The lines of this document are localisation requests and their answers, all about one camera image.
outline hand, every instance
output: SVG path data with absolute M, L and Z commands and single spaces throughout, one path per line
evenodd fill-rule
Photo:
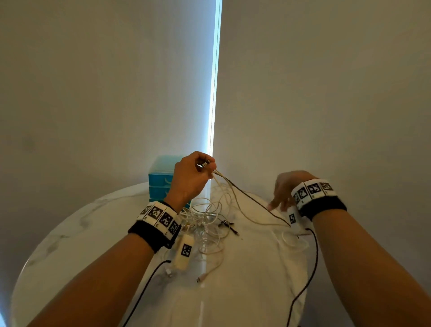
M 204 168 L 197 166 L 203 164 L 205 160 L 209 160 L 210 163 Z M 212 172 L 217 168 L 215 161 L 213 157 L 196 151 L 177 162 L 171 189 L 165 202 L 180 212 L 191 199 L 202 192 L 206 182 L 212 178 Z
M 286 212 L 287 208 L 296 205 L 290 195 L 292 190 L 300 183 L 317 178 L 304 170 L 295 170 L 278 175 L 275 181 L 274 199 L 268 204 L 268 210 L 274 210 L 281 203 L 280 210 Z

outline forearm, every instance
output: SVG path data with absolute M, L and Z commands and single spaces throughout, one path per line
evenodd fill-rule
M 154 252 L 128 234 L 80 272 L 28 325 L 118 326 Z
M 346 211 L 313 223 L 329 276 L 356 326 L 431 326 L 431 300 Z

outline black and white pattern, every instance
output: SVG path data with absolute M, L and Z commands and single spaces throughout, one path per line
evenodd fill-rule
M 301 201 L 301 199 L 299 198 L 298 193 L 295 193 L 295 194 L 294 194 L 294 199 L 295 199 L 296 204 L 298 204 L 298 203 L 299 203 L 299 201 Z
M 171 226 L 169 226 L 168 231 L 169 231 L 172 235 L 174 235 L 174 234 L 175 234 L 175 232 L 177 231 L 178 226 L 179 226 L 179 225 L 178 225 L 178 224 L 177 224 L 177 222 L 174 220 L 174 221 L 172 221 Z
M 318 184 L 318 183 L 308 185 L 308 186 L 307 186 L 307 188 L 308 188 L 308 190 L 309 190 L 310 194 L 314 194 L 314 193 L 318 193 L 318 192 L 321 192 L 321 191 L 322 191 L 322 190 L 320 189 L 320 186 L 319 186 L 319 184 Z
M 296 223 L 295 214 L 289 215 L 290 223 Z
M 320 182 L 320 185 L 322 186 L 322 189 L 325 191 L 333 191 L 334 189 L 329 185 L 329 183 Z
M 148 216 L 154 218 L 154 219 L 158 219 L 159 216 L 162 214 L 163 210 L 159 209 L 157 207 L 153 207 L 150 211 L 150 213 L 148 214 Z
M 305 190 L 305 187 L 301 187 L 301 188 L 298 190 L 298 194 L 299 194 L 299 197 L 300 197 L 301 199 L 306 198 L 306 197 L 308 196 L 308 193 L 307 193 L 307 190 Z
M 168 214 L 167 212 L 165 212 L 163 215 L 162 215 L 162 218 L 160 218 L 160 220 L 159 220 L 159 222 L 164 226 L 164 227 L 168 227 L 169 226 L 169 224 L 171 223 L 171 221 L 172 221 L 172 216 L 170 215 L 170 214 Z
M 190 257 L 190 252 L 191 252 L 191 246 L 188 244 L 184 244 L 183 249 L 181 250 L 181 255 L 188 258 Z
M 152 207 L 151 205 L 146 206 L 145 209 L 142 210 L 141 214 L 146 215 L 148 210 L 151 209 L 151 207 Z

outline wall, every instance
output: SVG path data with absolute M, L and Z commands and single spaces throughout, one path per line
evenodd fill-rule
M 36 245 L 159 154 L 206 150 L 215 0 L 0 4 L 0 308 Z
M 219 170 L 268 200 L 284 171 L 332 181 L 428 292 L 430 17 L 425 0 L 224 2 L 214 137 Z M 323 260 L 307 301 L 304 326 L 352 325 Z

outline white marble table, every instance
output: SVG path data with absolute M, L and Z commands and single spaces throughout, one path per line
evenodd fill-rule
M 148 183 L 131 186 L 86 205 L 54 228 L 18 278 L 12 326 L 26 326 L 78 272 L 120 240 L 148 199 Z M 238 200 L 250 218 L 277 222 L 245 196 L 238 194 Z M 229 220 L 240 237 L 231 233 L 225 239 L 222 265 L 202 284 L 196 278 L 219 260 L 217 255 L 207 256 L 207 262 L 192 256 L 189 269 L 170 278 L 160 269 L 128 326 L 286 325 L 290 304 L 307 282 L 303 244 L 291 233 L 284 234 L 287 243 L 281 239 L 288 227 L 255 225 L 238 210 L 232 210 Z M 163 249 L 151 261 L 127 314 L 162 261 Z M 294 306 L 291 326 L 298 325 L 305 296 Z

